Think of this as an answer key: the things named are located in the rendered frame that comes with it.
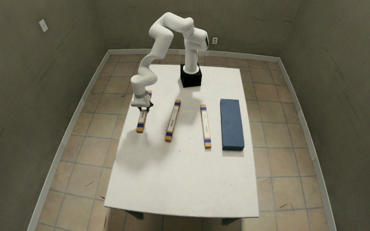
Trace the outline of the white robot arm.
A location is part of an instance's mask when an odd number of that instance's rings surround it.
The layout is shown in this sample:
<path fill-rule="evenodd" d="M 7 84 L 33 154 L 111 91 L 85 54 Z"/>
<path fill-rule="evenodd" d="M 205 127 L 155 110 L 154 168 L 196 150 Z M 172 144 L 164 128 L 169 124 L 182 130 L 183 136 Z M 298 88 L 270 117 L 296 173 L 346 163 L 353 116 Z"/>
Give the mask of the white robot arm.
<path fill-rule="evenodd" d="M 166 29 L 168 27 L 184 36 L 185 65 L 183 71 L 187 74 L 196 74 L 199 71 L 198 50 L 206 51 L 209 46 L 207 32 L 194 28 L 192 18 L 183 19 L 173 13 L 165 13 L 150 28 L 149 36 L 155 39 L 153 48 L 143 58 L 138 68 L 138 75 L 131 78 L 132 89 L 135 95 L 132 107 L 146 107 L 144 98 L 148 91 L 145 87 L 155 84 L 158 80 L 156 74 L 150 69 L 150 64 L 155 59 L 164 59 L 173 39 L 173 33 Z M 194 30 L 195 29 L 195 30 Z"/>

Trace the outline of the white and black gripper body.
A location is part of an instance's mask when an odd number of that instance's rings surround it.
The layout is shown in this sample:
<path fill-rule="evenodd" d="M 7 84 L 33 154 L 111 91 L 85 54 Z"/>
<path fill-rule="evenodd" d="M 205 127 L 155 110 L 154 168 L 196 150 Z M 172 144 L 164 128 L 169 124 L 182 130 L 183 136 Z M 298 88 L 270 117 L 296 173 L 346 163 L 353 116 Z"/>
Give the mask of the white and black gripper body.
<path fill-rule="evenodd" d="M 150 102 L 149 101 L 151 101 L 150 100 L 150 97 L 149 97 L 149 94 L 146 94 L 145 99 L 144 99 L 144 102 L 146 102 L 146 107 L 149 107 L 150 106 Z"/>

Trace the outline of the tan welding electrode pack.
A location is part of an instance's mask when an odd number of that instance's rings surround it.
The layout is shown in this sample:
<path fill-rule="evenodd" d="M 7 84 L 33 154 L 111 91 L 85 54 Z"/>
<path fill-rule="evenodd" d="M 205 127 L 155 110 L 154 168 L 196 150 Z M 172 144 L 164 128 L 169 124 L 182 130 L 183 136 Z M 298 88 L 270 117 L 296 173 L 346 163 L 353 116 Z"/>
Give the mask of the tan welding electrode pack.
<path fill-rule="evenodd" d="M 201 110 L 201 117 L 202 117 L 204 144 L 205 144 L 205 149 L 207 149 L 207 148 L 211 148 L 211 136 L 210 136 L 206 104 L 201 104 L 200 110 Z"/>
<path fill-rule="evenodd" d="M 174 107 L 173 107 L 173 110 L 172 110 L 172 115 L 171 115 L 171 118 L 170 118 L 170 121 L 169 121 L 169 125 L 168 125 L 168 128 L 167 128 L 166 135 L 165 135 L 165 141 L 171 142 L 171 140 L 172 140 L 172 135 L 173 135 L 175 123 L 176 123 L 176 120 L 177 120 L 180 104 L 181 104 L 181 100 L 175 100 Z"/>
<path fill-rule="evenodd" d="M 147 91 L 148 91 L 149 97 L 151 99 L 152 91 L 151 90 L 147 90 Z M 146 117 L 147 117 L 146 107 L 142 107 L 141 112 L 140 112 L 140 116 L 139 116 L 139 120 L 138 120 L 138 124 L 137 124 L 137 128 L 136 128 L 137 133 L 143 133 L 144 132 Z"/>

